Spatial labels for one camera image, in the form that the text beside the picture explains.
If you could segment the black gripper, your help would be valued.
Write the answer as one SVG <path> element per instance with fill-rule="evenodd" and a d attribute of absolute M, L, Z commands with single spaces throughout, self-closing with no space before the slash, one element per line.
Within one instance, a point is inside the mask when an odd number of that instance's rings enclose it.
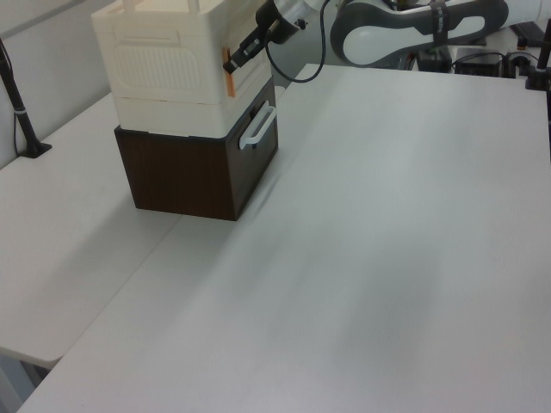
<path fill-rule="evenodd" d="M 265 1 L 255 15 L 257 28 L 250 32 L 235 51 L 225 47 L 222 51 L 223 68 L 234 73 L 264 48 L 266 40 L 284 44 L 298 32 L 298 28 L 284 19 L 273 0 Z"/>

